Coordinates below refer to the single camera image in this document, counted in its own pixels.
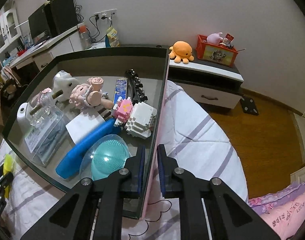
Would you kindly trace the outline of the pink pillow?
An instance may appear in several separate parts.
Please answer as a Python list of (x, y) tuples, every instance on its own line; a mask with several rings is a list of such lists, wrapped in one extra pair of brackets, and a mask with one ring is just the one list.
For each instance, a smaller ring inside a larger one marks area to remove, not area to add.
[(288, 239), (305, 220), (305, 182), (293, 182), (276, 193), (249, 199), (248, 205), (281, 239)]

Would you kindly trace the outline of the bottle with orange cap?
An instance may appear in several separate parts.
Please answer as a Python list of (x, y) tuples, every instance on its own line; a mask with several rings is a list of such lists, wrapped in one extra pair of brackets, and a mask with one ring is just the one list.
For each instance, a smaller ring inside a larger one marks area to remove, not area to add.
[(91, 43), (91, 37), (88, 33), (88, 29), (85, 25), (80, 25), (79, 26), (79, 35), (80, 35), (80, 40), (81, 44), (84, 50), (89, 49), (92, 47)]

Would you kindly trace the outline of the orange octopus plush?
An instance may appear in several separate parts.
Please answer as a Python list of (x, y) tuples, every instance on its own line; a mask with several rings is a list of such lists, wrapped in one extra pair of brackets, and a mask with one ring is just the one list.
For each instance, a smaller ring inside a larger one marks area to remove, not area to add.
[(194, 61), (193, 49), (189, 43), (185, 41), (177, 41), (169, 48), (169, 58), (174, 60), (175, 63), (188, 64)]

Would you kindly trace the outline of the white rounded plastic device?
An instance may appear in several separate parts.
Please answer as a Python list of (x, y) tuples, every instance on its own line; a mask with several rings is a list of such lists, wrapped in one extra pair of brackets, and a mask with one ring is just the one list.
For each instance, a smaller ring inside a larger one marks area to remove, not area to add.
[(28, 102), (24, 102), (20, 105), (17, 111), (17, 122), (23, 135), (27, 135), (33, 128), (31, 125), (30, 111), (33, 108)]

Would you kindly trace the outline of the pink black storage box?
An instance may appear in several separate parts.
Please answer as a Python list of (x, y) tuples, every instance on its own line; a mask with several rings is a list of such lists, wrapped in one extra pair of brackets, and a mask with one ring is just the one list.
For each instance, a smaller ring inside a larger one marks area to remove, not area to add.
[(120, 136), (127, 143), (131, 154), (135, 154), (139, 146), (145, 146), (145, 166), (143, 191), (138, 199), (125, 200), (123, 216), (140, 219), (146, 212), (148, 194), (151, 188), (151, 166), (156, 156), (160, 111), (163, 108), (164, 94), (169, 67), (168, 51), (165, 48), (153, 47), (117, 47), (100, 48), (63, 54), (53, 59), (24, 90), (16, 105), (12, 108), (3, 129), (3, 137), (15, 154), (36, 174), (63, 192), (71, 189), (80, 177), (76, 174), (71, 179), (59, 177), (55, 171), (59, 162), (73, 147), (72, 139), (67, 136), (56, 151), (50, 163), (43, 167), (33, 161), (31, 153), (24, 141), (24, 135), (16, 120), (20, 105), (30, 100), (39, 91), (52, 85), (53, 77), (60, 70), (65, 70), (80, 82), (84, 83), (90, 77), (104, 79), (104, 91), (112, 98), (116, 80), (124, 77), (126, 71), (133, 69), (142, 82), (148, 105), (157, 109), (152, 135), (148, 139), (134, 138), (122, 131)]

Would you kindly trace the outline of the red toy crate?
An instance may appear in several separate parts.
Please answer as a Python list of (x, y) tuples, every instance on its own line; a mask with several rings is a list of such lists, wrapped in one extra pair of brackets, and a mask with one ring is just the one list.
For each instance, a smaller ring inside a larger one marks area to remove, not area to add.
[(213, 45), (206, 41), (207, 36), (197, 36), (196, 55), (199, 60), (211, 61), (224, 66), (233, 67), (238, 51), (224, 45)]

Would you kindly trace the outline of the white low cabinet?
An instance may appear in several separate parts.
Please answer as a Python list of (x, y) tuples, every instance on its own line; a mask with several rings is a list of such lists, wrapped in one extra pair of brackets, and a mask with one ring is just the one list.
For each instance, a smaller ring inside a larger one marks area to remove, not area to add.
[(188, 64), (169, 61), (168, 79), (181, 86), (196, 102), (234, 109), (244, 82), (236, 66), (227, 67), (195, 59)]

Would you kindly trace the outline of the pink plush toy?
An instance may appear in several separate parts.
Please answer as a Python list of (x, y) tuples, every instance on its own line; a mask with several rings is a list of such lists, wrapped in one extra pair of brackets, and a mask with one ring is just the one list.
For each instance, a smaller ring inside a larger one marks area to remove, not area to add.
[(214, 45), (218, 45), (223, 41), (223, 37), (221, 36), (223, 33), (219, 32), (219, 33), (212, 33), (210, 35), (208, 35), (207, 37), (207, 43), (209, 44), (214, 44)]

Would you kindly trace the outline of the white glass door cabinet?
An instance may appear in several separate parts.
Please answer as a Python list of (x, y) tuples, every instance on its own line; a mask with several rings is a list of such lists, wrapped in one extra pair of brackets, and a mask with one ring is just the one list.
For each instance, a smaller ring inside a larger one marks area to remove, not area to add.
[(16, 9), (11, 8), (0, 14), (0, 53), (21, 35)]

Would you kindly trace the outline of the wall power strip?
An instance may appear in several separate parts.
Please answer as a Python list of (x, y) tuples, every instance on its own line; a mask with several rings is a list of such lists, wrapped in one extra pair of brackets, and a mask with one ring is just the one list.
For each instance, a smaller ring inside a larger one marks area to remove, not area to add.
[(95, 12), (93, 15), (98, 16), (99, 18), (105, 18), (105, 17), (111, 17), (115, 15), (117, 12), (117, 9), (110, 9), (110, 10), (104, 10), (100, 12)]

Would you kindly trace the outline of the clear plastic box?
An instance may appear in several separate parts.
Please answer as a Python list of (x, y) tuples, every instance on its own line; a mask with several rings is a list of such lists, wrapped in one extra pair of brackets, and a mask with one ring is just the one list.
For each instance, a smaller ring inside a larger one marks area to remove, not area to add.
[(66, 125), (69, 119), (60, 110), (51, 111), (42, 123), (31, 128), (24, 135), (31, 160), (46, 167), (62, 142), (67, 137)]

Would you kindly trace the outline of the black computer tower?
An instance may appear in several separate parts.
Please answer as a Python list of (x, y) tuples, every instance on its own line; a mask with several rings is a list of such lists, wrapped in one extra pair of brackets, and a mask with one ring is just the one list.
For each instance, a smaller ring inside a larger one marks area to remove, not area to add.
[(73, 0), (52, 0), (44, 6), (51, 37), (56, 37), (78, 24)]

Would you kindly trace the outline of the snack bag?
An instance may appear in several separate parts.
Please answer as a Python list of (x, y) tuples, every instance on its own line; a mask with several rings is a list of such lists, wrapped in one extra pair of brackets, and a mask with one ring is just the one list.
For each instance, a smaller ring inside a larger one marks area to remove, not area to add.
[(113, 26), (109, 27), (106, 31), (105, 45), (106, 45), (106, 48), (120, 46), (118, 32), (116, 31), (116, 29), (114, 29)]

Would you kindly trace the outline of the white desk with drawers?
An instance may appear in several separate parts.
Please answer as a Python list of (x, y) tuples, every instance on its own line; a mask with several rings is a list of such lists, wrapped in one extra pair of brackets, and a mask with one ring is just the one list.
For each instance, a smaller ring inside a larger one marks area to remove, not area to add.
[(28, 64), (34, 63), (41, 71), (54, 58), (63, 54), (69, 54), (83, 50), (77, 26), (68, 29), (54, 38), (40, 43), (28, 49), (14, 62), (10, 63), (11, 69), (20, 69)]

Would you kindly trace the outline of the pink pig figurine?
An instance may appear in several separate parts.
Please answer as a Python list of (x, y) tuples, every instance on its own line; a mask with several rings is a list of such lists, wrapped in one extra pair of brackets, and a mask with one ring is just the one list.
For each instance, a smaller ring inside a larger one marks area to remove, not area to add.
[(75, 108), (82, 109), (84, 107), (95, 108), (103, 106), (105, 109), (111, 110), (114, 103), (108, 100), (101, 90), (104, 85), (104, 79), (101, 77), (90, 77), (86, 83), (82, 83), (73, 88), (69, 97), (69, 103)]

